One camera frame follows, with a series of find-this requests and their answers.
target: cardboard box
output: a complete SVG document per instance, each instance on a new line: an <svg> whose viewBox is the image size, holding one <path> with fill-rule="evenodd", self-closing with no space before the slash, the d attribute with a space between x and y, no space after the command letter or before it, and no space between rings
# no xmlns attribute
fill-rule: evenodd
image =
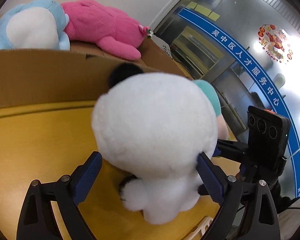
<svg viewBox="0 0 300 240"><path fill-rule="evenodd" d="M185 76L151 39L139 48L135 63L145 72ZM107 78L124 62L95 44L74 41L70 51L0 50L0 108L66 101L96 100L107 92Z"/></svg>

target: pink plush toy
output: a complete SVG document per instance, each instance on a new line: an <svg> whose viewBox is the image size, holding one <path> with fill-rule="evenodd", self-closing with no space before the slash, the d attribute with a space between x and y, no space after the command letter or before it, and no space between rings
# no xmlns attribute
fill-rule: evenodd
<svg viewBox="0 0 300 240"><path fill-rule="evenodd" d="M65 2L61 5L70 18L64 30L70 40L95 43L105 52L127 60L141 58L136 48L152 32L124 11L106 7L94 0Z"/></svg>

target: yellow sticky note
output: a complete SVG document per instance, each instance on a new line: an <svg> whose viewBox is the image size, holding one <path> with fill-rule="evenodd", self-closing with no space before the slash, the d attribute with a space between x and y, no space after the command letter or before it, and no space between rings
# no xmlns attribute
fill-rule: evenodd
<svg viewBox="0 0 300 240"><path fill-rule="evenodd" d="M209 15L209 18L210 18L211 20L213 20L213 21L218 20L219 17L220 17L220 15L218 15L218 14L215 13L215 12L212 12L212 13Z"/></svg>
<svg viewBox="0 0 300 240"><path fill-rule="evenodd" d="M197 6L197 3L195 3L195 2L190 2L190 3L187 5L187 7L188 7L188 8L191 8L191 9L194 9L196 6Z"/></svg>
<svg viewBox="0 0 300 240"><path fill-rule="evenodd" d="M205 8L204 6L202 6L200 4L197 5L195 10L205 16L208 16L211 13L211 10L209 10L208 8Z"/></svg>

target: light blue plush toy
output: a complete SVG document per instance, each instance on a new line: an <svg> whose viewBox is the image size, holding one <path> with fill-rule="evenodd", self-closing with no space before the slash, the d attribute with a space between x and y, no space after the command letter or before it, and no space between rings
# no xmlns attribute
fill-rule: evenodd
<svg viewBox="0 0 300 240"><path fill-rule="evenodd" d="M218 95L216 91L214 90L213 86L208 83L205 80L198 79L193 80L193 82L202 90L203 93L207 96L207 98L210 100L213 109L217 116L217 123L218 123L218 138L222 140L228 140L229 139L229 131L226 124L225 119L223 118L221 114L221 106L220 101L218 98Z"/></svg>
<svg viewBox="0 0 300 240"><path fill-rule="evenodd" d="M0 18L0 49L69 50L69 23L61 5L53 0L19 4Z"/></svg>

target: camera lens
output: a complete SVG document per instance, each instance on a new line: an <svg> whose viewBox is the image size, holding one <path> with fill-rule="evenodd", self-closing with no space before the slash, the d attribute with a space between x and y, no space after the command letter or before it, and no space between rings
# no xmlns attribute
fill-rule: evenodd
<svg viewBox="0 0 300 240"><path fill-rule="evenodd" d="M265 133L266 132L267 125L266 125L265 120L259 119L257 126L258 126L259 132L261 132L261 133Z"/></svg>
<svg viewBox="0 0 300 240"><path fill-rule="evenodd" d="M278 132L277 132L277 129L274 126L271 126L269 128L269 135L270 135L270 137L272 139L276 139L277 138Z"/></svg>
<svg viewBox="0 0 300 240"><path fill-rule="evenodd" d="M251 116L249 117L249 122L250 122L251 125L254 125L254 124L255 124L256 121L254 120L253 115L251 115Z"/></svg>

